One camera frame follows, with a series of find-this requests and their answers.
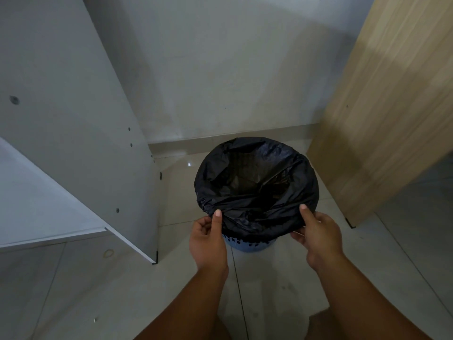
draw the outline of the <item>black trash bag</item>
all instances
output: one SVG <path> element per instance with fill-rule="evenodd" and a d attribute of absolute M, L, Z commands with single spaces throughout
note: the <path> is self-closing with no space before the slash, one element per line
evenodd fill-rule
<path fill-rule="evenodd" d="M 299 205 L 314 212 L 318 180 L 309 160 L 264 137 L 240 137 L 218 145 L 195 177 L 197 203 L 212 217 L 223 212 L 222 234 L 266 242 L 304 225 Z"/>

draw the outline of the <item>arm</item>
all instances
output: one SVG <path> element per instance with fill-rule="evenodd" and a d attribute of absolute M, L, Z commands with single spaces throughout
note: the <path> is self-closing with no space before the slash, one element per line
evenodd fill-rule
<path fill-rule="evenodd" d="M 305 221 L 291 237 L 307 249 L 332 312 L 350 339 L 429 339 L 399 312 L 346 258 L 341 232 L 331 217 L 300 206 Z"/>
<path fill-rule="evenodd" d="M 209 338 L 228 276 L 221 211 L 194 222 L 189 248 L 198 272 L 135 340 Z"/>

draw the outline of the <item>person's left hand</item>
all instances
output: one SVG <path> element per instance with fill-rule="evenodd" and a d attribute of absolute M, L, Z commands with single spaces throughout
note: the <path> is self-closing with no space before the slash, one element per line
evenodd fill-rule
<path fill-rule="evenodd" d="M 196 220 L 190 234 L 189 250 L 198 270 L 209 269 L 228 276 L 227 248 L 222 237 L 222 212 Z"/>

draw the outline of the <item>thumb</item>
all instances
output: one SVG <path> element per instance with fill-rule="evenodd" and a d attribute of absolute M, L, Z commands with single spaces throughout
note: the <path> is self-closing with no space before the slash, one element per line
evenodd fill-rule
<path fill-rule="evenodd" d="M 316 218 L 314 217 L 314 215 L 312 214 L 310 209 L 305 204 L 299 205 L 299 211 L 300 211 L 300 214 L 302 215 L 302 218 L 303 218 L 306 226 L 309 224 L 318 223 L 318 221 L 316 220 Z"/>
<path fill-rule="evenodd" d="M 222 235 L 222 211 L 219 209 L 212 215 L 211 234 L 214 236 Z"/>

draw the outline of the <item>forearm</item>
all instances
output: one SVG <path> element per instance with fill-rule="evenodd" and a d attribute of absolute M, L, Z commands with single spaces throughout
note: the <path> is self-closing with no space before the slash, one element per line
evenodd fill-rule
<path fill-rule="evenodd" d="M 226 276 L 198 271 L 173 302 L 135 339 L 208 339 Z"/>
<path fill-rule="evenodd" d="M 350 339 L 429 339 L 345 257 L 317 269 L 331 309 Z"/>

